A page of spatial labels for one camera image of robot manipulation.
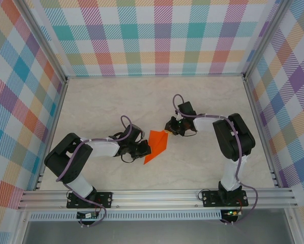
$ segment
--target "orange fabric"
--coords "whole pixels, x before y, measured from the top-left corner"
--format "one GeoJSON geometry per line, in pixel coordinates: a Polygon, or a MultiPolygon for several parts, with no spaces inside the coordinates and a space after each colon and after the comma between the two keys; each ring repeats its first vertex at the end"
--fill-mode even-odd
{"type": "Polygon", "coordinates": [[[148,144],[151,147],[151,154],[147,155],[144,164],[154,159],[157,155],[167,149],[168,133],[165,131],[150,131],[148,144]]]}

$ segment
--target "floor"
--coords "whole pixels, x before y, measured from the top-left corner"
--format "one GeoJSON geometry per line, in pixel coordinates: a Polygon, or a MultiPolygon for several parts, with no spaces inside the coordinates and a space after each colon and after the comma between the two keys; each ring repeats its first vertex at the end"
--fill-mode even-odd
{"type": "MultiPolygon", "coordinates": [[[[197,113],[239,113],[256,139],[244,172],[245,184],[273,187],[266,158],[241,77],[132,77],[70,80],[53,140],[55,147],[68,133],[102,138],[123,131],[125,114],[145,131],[161,131],[174,115],[172,97],[180,93],[197,113]]],[[[225,157],[212,128],[193,137],[169,135],[167,149],[146,165],[119,157],[89,159],[82,174],[100,190],[217,188],[225,157]]],[[[62,190],[46,168],[41,190],[62,190]]]]}

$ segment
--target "purple cable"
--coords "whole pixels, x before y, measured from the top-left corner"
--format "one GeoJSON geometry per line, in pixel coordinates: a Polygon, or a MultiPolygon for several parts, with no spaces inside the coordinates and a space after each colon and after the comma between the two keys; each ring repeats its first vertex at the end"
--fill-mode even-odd
{"type": "MultiPolygon", "coordinates": [[[[127,137],[129,137],[130,133],[132,132],[133,124],[132,124],[130,118],[128,118],[126,115],[122,115],[122,116],[120,117],[120,121],[121,121],[122,125],[123,125],[125,128],[126,128],[126,126],[125,126],[125,124],[124,124],[123,118],[126,118],[126,119],[128,120],[128,122],[130,123],[130,130],[128,131],[128,133],[127,133],[126,136],[124,136],[124,137],[122,137],[122,138],[119,138],[119,139],[114,139],[114,140],[113,140],[113,139],[107,140],[107,139],[104,139],[104,138],[94,138],[94,139],[89,139],[89,140],[84,140],[84,141],[82,141],[82,142],[76,147],[76,149],[74,150],[74,152],[73,152],[73,154],[72,154],[72,156],[71,156],[71,158],[70,158],[68,164],[66,165],[64,171],[63,171],[63,172],[60,174],[60,176],[57,178],[56,182],[60,181],[60,179],[63,178],[63,176],[66,174],[67,170],[68,170],[68,169],[70,168],[70,166],[71,166],[71,163],[72,163],[72,161],[73,161],[73,159],[74,159],[76,153],[79,151],[80,147],[81,147],[83,144],[85,144],[85,143],[87,143],[87,142],[90,142],[90,141],[111,141],[111,142],[117,142],[117,141],[125,140],[127,137]]],[[[70,188],[68,185],[64,184],[64,186],[67,187],[69,190],[73,191],[73,189],[70,188]]],[[[102,222],[103,219],[107,216],[107,210],[106,210],[106,208],[105,208],[103,205],[98,204],[98,203],[96,203],[96,202],[92,202],[92,201],[90,201],[90,200],[88,200],[88,199],[85,199],[84,197],[81,197],[80,195],[78,195],[75,191],[73,191],[73,194],[74,194],[75,196],[77,196],[78,198],[82,199],[83,201],[86,201],[86,202],[88,202],[88,203],[94,204],[94,205],[96,205],[96,206],[98,206],[98,207],[100,207],[100,208],[102,208],[102,209],[104,210],[104,215],[103,215],[103,217],[102,217],[100,220],[95,221],[93,224],[87,225],[87,227],[92,227],[92,226],[95,226],[95,225],[99,224],[99,223],[102,222]]]]}
{"type": "Polygon", "coordinates": [[[239,221],[242,221],[244,220],[248,215],[250,215],[250,213],[255,209],[256,205],[257,205],[257,202],[258,202],[258,192],[257,190],[254,188],[254,187],[251,187],[251,186],[247,186],[245,184],[243,184],[239,177],[238,177],[238,173],[239,173],[239,170],[240,170],[240,167],[241,167],[241,161],[242,161],[242,148],[241,148],[241,143],[240,143],[240,139],[238,137],[238,133],[237,133],[237,130],[235,129],[235,127],[233,126],[232,122],[225,116],[222,116],[222,115],[211,115],[211,114],[204,114],[204,115],[188,115],[188,114],[184,114],[184,113],[181,113],[179,111],[179,109],[177,108],[174,100],[176,97],[180,97],[181,100],[183,101],[183,103],[185,102],[184,101],[184,98],[182,97],[182,95],[180,94],[176,94],[173,96],[173,99],[172,99],[172,104],[173,104],[173,107],[175,108],[176,112],[179,113],[180,115],[184,116],[184,117],[190,117],[190,118],[202,118],[202,117],[206,117],[206,118],[221,118],[221,119],[225,119],[226,122],[228,122],[228,124],[230,125],[233,133],[234,133],[234,137],[235,139],[237,140],[237,145],[238,145],[238,150],[239,150],[239,161],[238,161],[238,166],[237,166],[237,170],[235,172],[235,178],[236,180],[238,181],[238,183],[240,185],[242,185],[243,187],[246,187],[246,188],[249,188],[249,189],[252,189],[255,194],[256,194],[256,198],[255,198],[255,203],[253,205],[253,207],[250,209],[250,211],[247,213],[247,215],[243,218],[243,219],[240,219],[239,221]]]}

